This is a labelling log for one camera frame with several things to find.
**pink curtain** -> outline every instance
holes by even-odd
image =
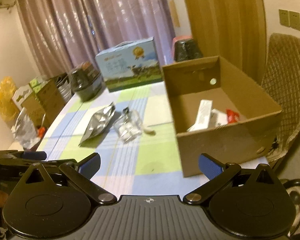
[[[123,41],[154,36],[161,65],[172,62],[166,0],[17,0],[28,43],[42,74],[69,72]]]

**checkered tablecloth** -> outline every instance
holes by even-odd
[[[143,134],[124,144],[111,128],[105,137],[79,147],[91,116],[111,102],[119,112],[127,106],[137,110],[144,124],[151,126],[156,135]],[[97,98],[85,103],[74,95],[48,129],[38,151],[45,151],[48,160],[74,158],[77,161],[98,152],[101,168],[91,180],[117,197],[180,195],[182,198],[208,181],[204,175],[183,178],[163,82],[113,93],[105,89]],[[267,161],[259,158],[242,167],[255,168],[259,163]]]

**curtain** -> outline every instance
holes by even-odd
[[[17,0],[32,54],[48,77],[82,62],[95,67],[101,50],[154,36],[161,65],[172,62],[172,21],[166,0]]]

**red packet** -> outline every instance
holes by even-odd
[[[232,111],[231,109],[226,109],[226,111],[227,111],[228,123],[239,122],[239,114],[237,112]]]

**power outlet panel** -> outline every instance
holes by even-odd
[[[279,9],[280,24],[290,27],[289,11]]]
[[[289,18],[290,18],[290,27],[300,31],[300,13],[290,11]]]

